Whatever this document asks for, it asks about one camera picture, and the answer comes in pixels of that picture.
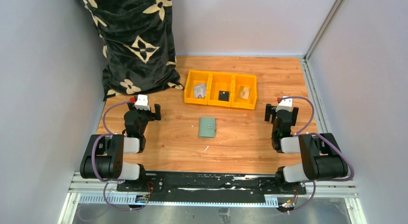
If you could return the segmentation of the green card holder wallet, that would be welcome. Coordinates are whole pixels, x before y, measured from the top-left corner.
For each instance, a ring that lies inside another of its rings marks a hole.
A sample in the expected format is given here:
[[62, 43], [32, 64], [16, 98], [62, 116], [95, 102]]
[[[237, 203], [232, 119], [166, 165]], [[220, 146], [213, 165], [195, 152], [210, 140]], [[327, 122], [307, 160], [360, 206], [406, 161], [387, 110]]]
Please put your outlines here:
[[216, 119], [214, 117], [201, 117], [199, 120], [199, 133], [201, 138], [214, 138], [216, 134]]

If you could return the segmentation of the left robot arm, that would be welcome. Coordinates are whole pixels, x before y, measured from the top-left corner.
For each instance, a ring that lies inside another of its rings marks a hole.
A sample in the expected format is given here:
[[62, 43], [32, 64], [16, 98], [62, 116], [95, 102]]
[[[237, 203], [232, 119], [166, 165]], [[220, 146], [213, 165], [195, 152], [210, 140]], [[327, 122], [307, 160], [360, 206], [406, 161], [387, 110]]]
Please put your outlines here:
[[154, 111], [147, 105], [126, 101], [129, 111], [124, 115], [125, 129], [114, 134], [109, 129], [105, 134], [94, 134], [89, 138], [80, 163], [80, 175], [84, 179], [101, 182], [118, 182], [122, 189], [141, 191], [151, 188], [142, 164], [127, 163], [125, 154], [142, 153], [146, 145], [144, 132], [151, 121], [162, 118], [161, 106], [154, 104]]

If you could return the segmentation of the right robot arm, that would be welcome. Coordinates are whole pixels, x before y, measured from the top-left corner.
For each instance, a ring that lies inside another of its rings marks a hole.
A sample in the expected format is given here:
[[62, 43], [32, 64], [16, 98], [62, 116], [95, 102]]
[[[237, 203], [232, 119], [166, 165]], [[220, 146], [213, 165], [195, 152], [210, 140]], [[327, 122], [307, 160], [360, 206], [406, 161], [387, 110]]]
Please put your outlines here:
[[272, 147], [278, 153], [299, 153], [301, 163], [279, 167], [275, 173], [278, 188], [288, 190], [301, 182], [349, 180], [354, 172], [341, 154], [332, 133], [292, 134], [297, 107], [267, 104], [265, 121], [272, 123]]

